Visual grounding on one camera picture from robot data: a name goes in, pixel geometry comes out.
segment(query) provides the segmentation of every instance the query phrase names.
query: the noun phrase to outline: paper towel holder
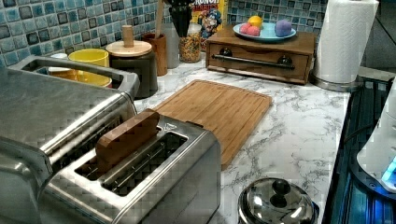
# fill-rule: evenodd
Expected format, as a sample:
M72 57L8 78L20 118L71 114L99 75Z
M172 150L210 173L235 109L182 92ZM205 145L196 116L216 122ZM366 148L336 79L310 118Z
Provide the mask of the paper towel holder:
M309 82L319 88L328 91L338 91L338 92L353 92L358 91L363 87L364 81L359 75L356 76L356 79L349 83L334 83L330 81L326 81L316 77L313 74L313 71L309 73Z

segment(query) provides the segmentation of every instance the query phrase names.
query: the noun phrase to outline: plate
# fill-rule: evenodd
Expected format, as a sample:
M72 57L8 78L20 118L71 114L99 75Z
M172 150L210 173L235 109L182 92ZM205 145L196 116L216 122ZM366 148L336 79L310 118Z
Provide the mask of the plate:
M243 37L246 37L246 38L249 38L249 39L258 40L258 41L261 41L261 42L280 41L280 40L283 40L283 39L286 39L286 38L290 38L290 37L296 35L296 33L297 33L293 28L291 28L291 33L289 35L279 37L279 36L276 36L276 34L275 34L275 24L274 23L263 22L262 23L263 29L260 30L260 35L259 36L244 35L244 34L239 33L239 28L243 24L244 23L235 25L233 27L233 31L236 32L237 34L243 36Z

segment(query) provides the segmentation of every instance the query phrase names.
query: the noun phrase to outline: wooden cutting board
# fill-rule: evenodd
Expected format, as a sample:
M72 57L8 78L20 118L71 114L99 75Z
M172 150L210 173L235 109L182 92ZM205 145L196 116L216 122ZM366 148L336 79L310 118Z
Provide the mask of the wooden cutting board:
M245 144L272 98L255 91L194 80L154 108L158 113L203 125L221 144L221 170L225 170Z

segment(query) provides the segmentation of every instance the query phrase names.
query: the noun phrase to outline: lemon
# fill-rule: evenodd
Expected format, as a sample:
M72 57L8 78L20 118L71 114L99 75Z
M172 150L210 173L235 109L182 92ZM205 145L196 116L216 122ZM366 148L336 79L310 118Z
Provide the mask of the lemon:
M262 28L262 18L259 16L252 16L248 19L247 22L250 23L250 25L252 26Z

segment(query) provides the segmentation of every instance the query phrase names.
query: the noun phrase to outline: countertop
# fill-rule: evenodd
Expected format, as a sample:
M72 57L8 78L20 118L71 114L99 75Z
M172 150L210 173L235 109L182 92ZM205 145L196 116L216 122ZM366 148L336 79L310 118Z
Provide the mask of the countertop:
M240 192L263 177L289 180L304 189L320 207L321 223L349 93L208 71L205 60L181 63L158 77L158 91L136 100L138 112L153 108L195 79L228 84L267 94L273 103L242 146L231 165L221 172L221 199L210 224L237 223Z

